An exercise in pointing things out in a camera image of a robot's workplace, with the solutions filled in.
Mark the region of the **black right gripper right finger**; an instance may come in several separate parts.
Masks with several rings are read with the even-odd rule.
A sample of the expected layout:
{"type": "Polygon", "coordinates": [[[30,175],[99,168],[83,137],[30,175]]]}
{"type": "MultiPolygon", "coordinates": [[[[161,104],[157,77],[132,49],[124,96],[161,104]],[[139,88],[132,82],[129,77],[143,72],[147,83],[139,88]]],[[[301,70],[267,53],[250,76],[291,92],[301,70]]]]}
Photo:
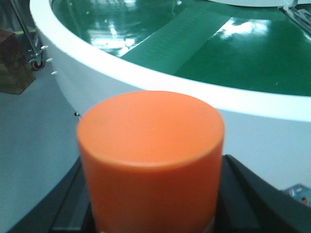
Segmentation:
{"type": "Polygon", "coordinates": [[[222,160],[216,233],[309,233],[311,209],[275,189],[232,155],[222,160]]]}

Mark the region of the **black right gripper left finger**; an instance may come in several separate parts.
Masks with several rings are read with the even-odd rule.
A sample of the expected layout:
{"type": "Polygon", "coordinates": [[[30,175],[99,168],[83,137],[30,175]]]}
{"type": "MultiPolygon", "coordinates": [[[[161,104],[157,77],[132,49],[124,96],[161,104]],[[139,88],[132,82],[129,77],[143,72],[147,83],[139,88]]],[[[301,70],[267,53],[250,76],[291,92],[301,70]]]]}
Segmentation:
{"type": "Polygon", "coordinates": [[[10,232],[96,232],[84,172],[79,158],[52,191],[13,226],[10,232]]]}

